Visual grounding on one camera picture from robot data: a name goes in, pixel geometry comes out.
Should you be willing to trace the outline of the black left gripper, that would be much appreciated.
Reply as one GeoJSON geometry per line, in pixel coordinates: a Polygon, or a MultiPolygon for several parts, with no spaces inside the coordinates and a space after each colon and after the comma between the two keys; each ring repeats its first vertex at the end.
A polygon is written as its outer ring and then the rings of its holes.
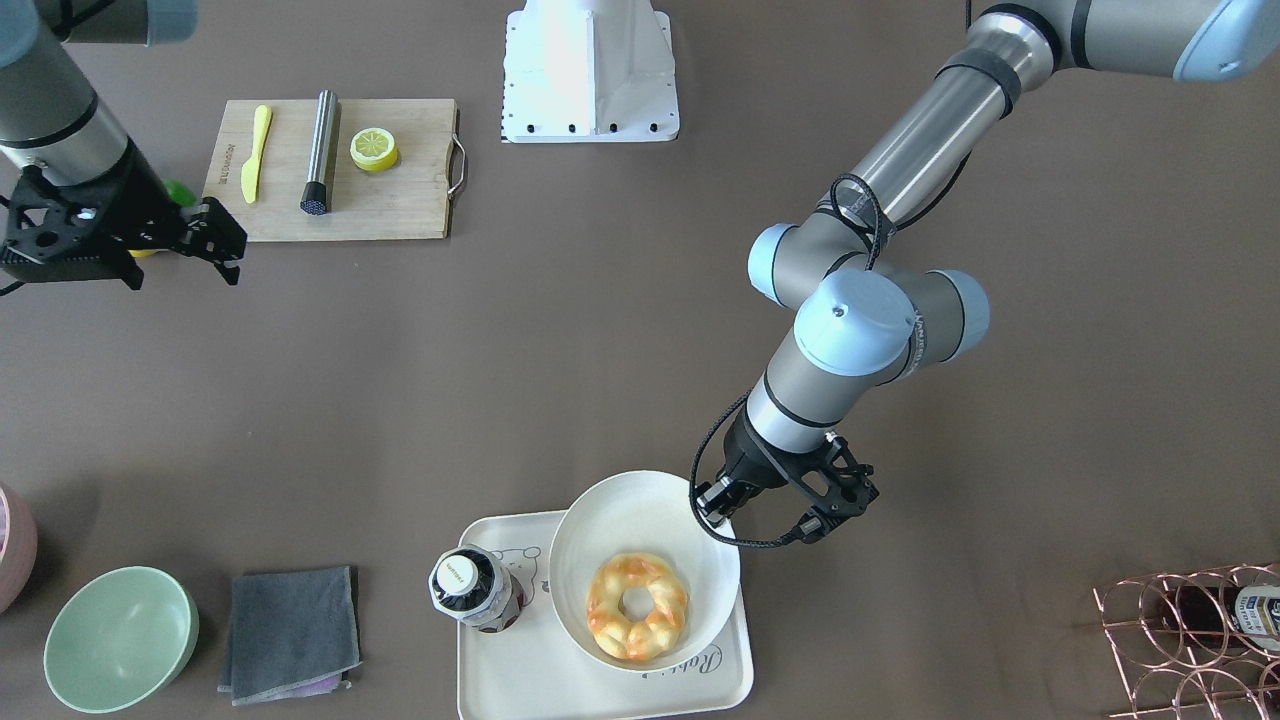
{"type": "Polygon", "coordinates": [[[732,405],[721,414],[699,445],[692,459],[694,473],[698,473],[707,446],[732,411],[736,413],[736,416],[724,434],[724,465],[716,474],[714,480],[692,486],[695,521],[712,539],[730,546],[786,546],[801,542],[796,530],[796,524],[801,518],[776,539],[740,539],[718,532],[750,500],[767,489],[790,487],[800,492],[794,484],[797,460],[801,455],[810,452],[792,454],[776,448],[751,427],[744,406],[732,405]]]}

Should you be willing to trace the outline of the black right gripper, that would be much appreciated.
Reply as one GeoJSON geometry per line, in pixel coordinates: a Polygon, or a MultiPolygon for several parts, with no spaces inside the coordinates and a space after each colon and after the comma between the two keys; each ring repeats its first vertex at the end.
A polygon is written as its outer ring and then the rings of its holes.
{"type": "Polygon", "coordinates": [[[101,181],[110,192],[99,232],[122,282],[141,290],[145,272],[134,251],[165,250],[211,263],[230,286],[239,282],[247,233],[218,199],[178,208],[140,150],[129,143],[101,181]]]}

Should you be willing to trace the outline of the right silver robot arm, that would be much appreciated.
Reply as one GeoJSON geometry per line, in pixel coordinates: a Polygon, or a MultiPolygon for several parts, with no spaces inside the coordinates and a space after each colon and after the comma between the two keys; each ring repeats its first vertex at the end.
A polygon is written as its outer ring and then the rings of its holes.
{"type": "Polygon", "coordinates": [[[68,54],[73,44],[175,44],[195,1],[5,1],[1,146],[18,169],[3,197],[12,288],[120,281],[138,290],[142,251],[210,263],[239,279],[247,234],[216,199],[177,201],[68,54]]]}

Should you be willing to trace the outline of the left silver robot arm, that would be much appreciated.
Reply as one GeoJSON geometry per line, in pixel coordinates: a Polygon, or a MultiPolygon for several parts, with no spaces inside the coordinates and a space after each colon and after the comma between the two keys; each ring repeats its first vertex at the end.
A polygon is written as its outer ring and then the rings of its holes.
{"type": "MultiPolygon", "coordinates": [[[[1021,100],[1062,73],[1222,83],[1277,54],[1275,1],[1000,1],[969,13],[964,45],[922,96],[812,214],[763,231],[748,274],[754,288],[794,313],[759,379],[716,423],[722,466],[690,492],[699,527],[731,542],[730,520],[756,498],[796,498],[799,519],[776,538],[737,536],[737,547],[812,544],[863,515],[878,492],[873,466],[838,433],[873,389],[954,363],[989,333],[992,301],[972,275],[915,272],[893,255],[954,190],[974,149],[1021,100]]],[[[1276,489],[1276,360],[1249,360],[1242,338],[1197,332],[1265,297],[1261,272],[1226,279],[1249,261],[1245,246],[1220,251],[1204,227],[1178,231],[1140,261],[1117,251],[1128,215],[1068,215],[1050,204],[1052,246],[1025,251],[1032,284],[1050,307],[1023,355],[1029,380],[1052,386],[1065,407],[1016,437],[1068,445],[1056,471],[1039,479],[1068,506],[1097,498],[1074,478],[1102,468],[1146,496],[1179,501],[1178,518],[1221,512],[1245,489],[1276,489]]]]}

